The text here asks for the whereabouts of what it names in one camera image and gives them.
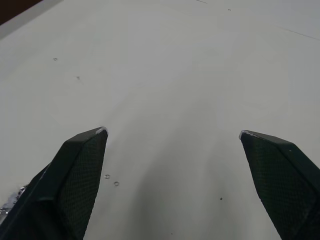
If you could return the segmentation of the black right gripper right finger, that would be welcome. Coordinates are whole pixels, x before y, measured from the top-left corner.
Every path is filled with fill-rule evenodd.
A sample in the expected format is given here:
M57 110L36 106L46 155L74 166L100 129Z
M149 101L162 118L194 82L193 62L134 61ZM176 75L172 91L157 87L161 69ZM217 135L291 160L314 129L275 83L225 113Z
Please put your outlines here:
M243 130L254 186L283 240L320 238L320 170L292 142Z

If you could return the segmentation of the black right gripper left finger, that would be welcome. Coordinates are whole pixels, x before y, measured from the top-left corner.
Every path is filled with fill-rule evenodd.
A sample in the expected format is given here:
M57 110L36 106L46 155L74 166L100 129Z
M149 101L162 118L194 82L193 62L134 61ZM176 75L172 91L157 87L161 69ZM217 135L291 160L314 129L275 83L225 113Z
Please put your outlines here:
M66 140L53 160L0 208L2 240L82 240L99 190L108 130Z

